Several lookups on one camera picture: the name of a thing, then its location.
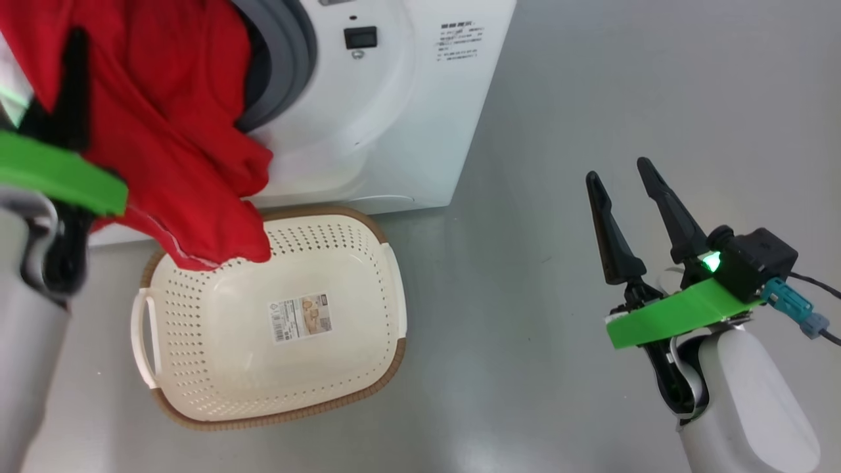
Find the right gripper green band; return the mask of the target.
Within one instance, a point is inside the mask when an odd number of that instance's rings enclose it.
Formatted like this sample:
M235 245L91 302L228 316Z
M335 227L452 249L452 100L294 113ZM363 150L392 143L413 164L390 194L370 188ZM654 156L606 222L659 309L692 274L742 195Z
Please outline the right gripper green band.
M706 234L652 161L637 159L637 170L664 222L673 263L706 254ZM612 200L599 174L589 171L585 184L604 279L613 286L641 282L648 270L631 251L612 215ZM614 348L641 347L646 351L661 398L673 415L697 417L707 405L707 389L699 363L692 365L682 358L690 350L679 348L679 336L717 325L739 326L759 304L759 300L740 302L717 281L707 279L633 311L614 309L606 317L606 330Z

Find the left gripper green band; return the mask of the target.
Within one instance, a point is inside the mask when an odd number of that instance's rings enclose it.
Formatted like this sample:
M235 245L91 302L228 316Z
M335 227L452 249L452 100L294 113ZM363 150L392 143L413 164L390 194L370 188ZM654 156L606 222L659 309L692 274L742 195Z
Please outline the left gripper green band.
M86 30L69 31L61 66L60 138L68 150L12 131L2 131L1 144L2 210L24 225L19 273L45 296L81 290L92 227L123 216L128 206L126 183L76 154L90 142Z

